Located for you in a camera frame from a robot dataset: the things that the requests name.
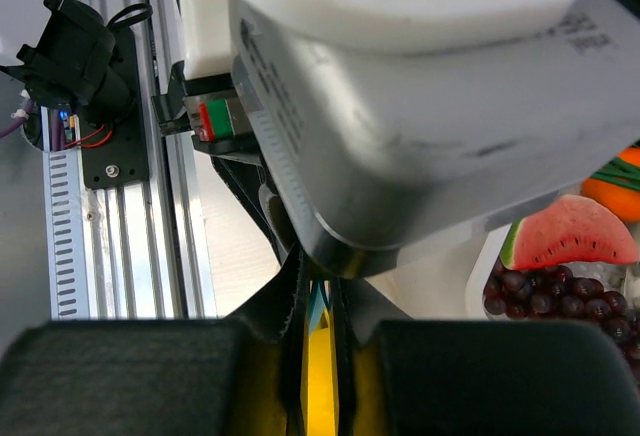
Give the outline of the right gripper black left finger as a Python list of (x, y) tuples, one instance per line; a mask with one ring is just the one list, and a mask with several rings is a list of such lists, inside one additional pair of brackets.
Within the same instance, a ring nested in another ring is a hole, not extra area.
[(220, 328), (220, 433), (303, 435), (304, 251), (294, 245), (277, 274)]

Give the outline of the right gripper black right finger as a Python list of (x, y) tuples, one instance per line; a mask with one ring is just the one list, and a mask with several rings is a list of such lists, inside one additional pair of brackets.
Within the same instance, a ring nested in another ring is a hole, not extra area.
[(329, 280), (331, 362), (338, 435), (389, 435), (383, 358), (375, 335), (379, 323), (406, 313), (369, 282)]

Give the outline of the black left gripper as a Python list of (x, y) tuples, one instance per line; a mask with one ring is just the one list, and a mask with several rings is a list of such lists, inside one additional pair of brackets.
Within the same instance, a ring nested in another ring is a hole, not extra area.
[(190, 132), (193, 149), (209, 157), (274, 254), (287, 255), (297, 236), (231, 75), (187, 79), (184, 69), (183, 61), (174, 63), (167, 90), (152, 98), (161, 134)]

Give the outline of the clear zip bag teal zipper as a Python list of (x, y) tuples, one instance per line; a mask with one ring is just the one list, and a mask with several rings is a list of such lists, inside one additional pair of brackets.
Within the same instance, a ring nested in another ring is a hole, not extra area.
[(301, 408), (306, 435), (338, 434), (333, 327), (327, 283), (310, 283), (303, 337)]

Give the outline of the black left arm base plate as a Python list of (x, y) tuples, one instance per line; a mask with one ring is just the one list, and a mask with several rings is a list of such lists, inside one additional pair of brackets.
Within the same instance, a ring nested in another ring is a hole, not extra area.
[(135, 3), (107, 23), (115, 46), (103, 84), (92, 100), (88, 118), (80, 119), (84, 185), (91, 190), (123, 187), (149, 179), (145, 115), (132, 26), (153, 14), (147, 3)]

